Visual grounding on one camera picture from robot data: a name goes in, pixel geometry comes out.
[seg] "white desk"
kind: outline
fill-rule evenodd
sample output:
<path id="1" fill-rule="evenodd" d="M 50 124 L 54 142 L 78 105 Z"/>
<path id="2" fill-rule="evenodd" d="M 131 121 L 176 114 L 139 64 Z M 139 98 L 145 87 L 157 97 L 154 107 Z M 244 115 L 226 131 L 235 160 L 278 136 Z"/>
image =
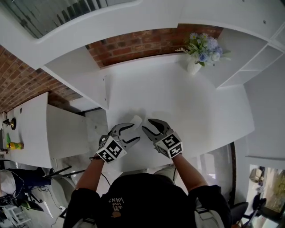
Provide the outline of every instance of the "white desk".
<path id="1" fill-rule="evenodd" d="M 16 129 L 3 125 L 12 142 L 24 143 L 22 150 L 10 150 L 6 159 L 22 164 L 51 168 L 51 160 L 88 152 L 85 117 L 47 104 L 48 93 L 33 98 L 7 113 L 16 118 Z"/>
<path id="2" fill-rule="evenodd" d="M 215 89 L 200 72 L 190 78 L 181 63 L 140 66 L 139 61 L 143 60 L 124 63 L 124 72 L 110 69 L 112 74 L 106 77 L 109 129 L 138 115 L 142 125 L 158 132 L 147 119 L 164 120 L 179 134 L 183 154 L 188 158 L 227 145 L 254 130 L 242 85 Z M 134 136 L 141 136 L 141 140 L 126 156 L 105 165 L 104 171 L 131 171 L 171 163 L 154 150 L 141 126 L 129 137 Z"/>

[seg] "black shirt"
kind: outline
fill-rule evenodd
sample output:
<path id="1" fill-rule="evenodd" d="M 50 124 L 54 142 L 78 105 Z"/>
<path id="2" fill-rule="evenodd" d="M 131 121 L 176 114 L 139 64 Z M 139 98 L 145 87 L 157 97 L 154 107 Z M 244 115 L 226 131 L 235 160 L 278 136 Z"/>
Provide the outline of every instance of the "black shirt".
<path id="1" fill-rule="evenodd" d="M 105 227 L 195 227 L 195 201 L 219 213 L 225 228 L 231 227 L 230 209 L 220 187 L 202 186 L 188 195 L 170 179 L 141 173 L 116 179 L 101 198 L 89 189 L 78 189 L 68 205 L 64 228 L 81 218 L 94 218 Z"/>

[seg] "white wall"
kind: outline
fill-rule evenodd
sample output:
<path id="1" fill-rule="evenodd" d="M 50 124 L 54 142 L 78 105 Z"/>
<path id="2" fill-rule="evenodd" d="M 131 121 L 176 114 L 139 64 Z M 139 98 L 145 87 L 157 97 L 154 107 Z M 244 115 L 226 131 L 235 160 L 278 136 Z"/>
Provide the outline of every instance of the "white wall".
<path id="1" fill-rule="evenodd" d="M 235 203 L 246 199 L 250 164 L 285 169 L 285 56 L 244 86 L 255 130 L 235 141 Z"/>
<path id="2" fill-rule="evenodd" d="M 285 163 L 285 55 L 244 86 L 255 124 L 248 155 Z"/>

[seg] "white vase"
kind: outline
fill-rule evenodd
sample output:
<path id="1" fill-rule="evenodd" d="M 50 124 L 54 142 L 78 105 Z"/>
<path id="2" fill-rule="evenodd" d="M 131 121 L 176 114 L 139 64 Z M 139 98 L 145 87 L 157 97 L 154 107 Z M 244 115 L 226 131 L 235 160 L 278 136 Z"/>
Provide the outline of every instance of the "white vase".
<path id="1" fill-rule="evenodd" d="M 201 68 L 201 64 L 195 64 L 195 59 L 191 58 L 188 63 L 187 71 L 190 75 L 195 75 Z"/>

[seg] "white shelf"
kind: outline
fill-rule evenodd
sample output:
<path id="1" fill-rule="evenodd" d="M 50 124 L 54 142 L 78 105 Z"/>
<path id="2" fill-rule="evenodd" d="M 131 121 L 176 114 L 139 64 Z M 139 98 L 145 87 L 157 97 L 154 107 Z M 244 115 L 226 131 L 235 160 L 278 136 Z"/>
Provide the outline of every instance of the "white shelf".
<path id="1" fill-rule="evenodd" d="M 285 46 L 285 25 L 281 31 L 276 35 L 275 40 Z"/>
<path id="2" fill-rule="evenodd" d="M 241 85 L 258 75 L 260 70 L 239 71 L 229 78 L 221 87 Z"/>
<path id="3" fill-rule="evenodd" d="M 241 71 L 259 70 L 262 71 L 272 64 L 283 53 L 271 46 L 267 46 L 257 56 L 255 56 Z"/>
<path id="4" fill-rule="evenodd" d="M 218 42 L 223 50 L 231 51 L 231 61 L 220 61 L 214 67 L 207 66 L 200 70 L 216 88 L 237 73 L 267 45 L 262 39 L 231 29 L 224 29 Z"/>

